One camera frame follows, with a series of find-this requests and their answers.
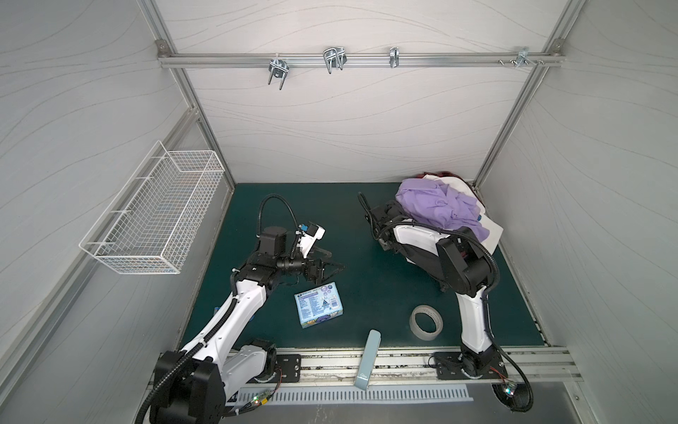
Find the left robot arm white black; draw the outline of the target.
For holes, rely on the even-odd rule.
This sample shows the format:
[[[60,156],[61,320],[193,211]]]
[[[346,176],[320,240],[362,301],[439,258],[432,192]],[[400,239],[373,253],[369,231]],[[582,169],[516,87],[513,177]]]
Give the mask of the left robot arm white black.
[[[316,242],[325,230],[295,220],[294,239],[282,227],[256,228],[257,244],[245,263],[230,275],[231,293],[215,316],[190,342],[167,351],[155,364],[153,387],[134,418],[137,423],[218,423],[250,413],[268,402],[257,395],[240,407],[228,401],[252,379],[282,381],[275,344],[254,339],[237,353],[231,350],[254,315],[283,277],[303,277],[326,284],[343,270]]]

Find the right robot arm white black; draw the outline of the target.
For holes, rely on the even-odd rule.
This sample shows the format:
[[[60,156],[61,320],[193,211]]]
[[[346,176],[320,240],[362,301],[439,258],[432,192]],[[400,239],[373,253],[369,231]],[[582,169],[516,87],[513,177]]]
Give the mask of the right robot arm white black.
[[[384,250],[404,256],[437,281],[442,291],[456,294],[462,328],[459,361],[464,374],[479,379],[494,360],[508,358],[495,341],[488,300],[501,273],[471,228],[444,230],[424,224],[407,215],[396,201],[371,207],[363,194],[358,194],[358,201],[373,238]]]

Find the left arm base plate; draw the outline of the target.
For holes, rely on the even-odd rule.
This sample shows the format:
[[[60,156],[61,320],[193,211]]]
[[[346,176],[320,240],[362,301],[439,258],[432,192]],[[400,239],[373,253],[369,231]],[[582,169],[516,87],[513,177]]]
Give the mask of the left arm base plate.
[[[254,376],[248,383],[298,383],[301,377],[301,356],[299,354],[277,355],[275,359],[266,359],[261,374]]]

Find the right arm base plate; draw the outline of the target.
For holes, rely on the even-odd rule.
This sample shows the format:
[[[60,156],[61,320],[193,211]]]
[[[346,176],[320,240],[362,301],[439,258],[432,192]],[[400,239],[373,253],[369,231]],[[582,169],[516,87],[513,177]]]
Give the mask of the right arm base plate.
[[[432,353],[426,362],[438,380],[498,380],[508,379],[508,371],[501,355],[490,350],[480,356],[467,351]]]

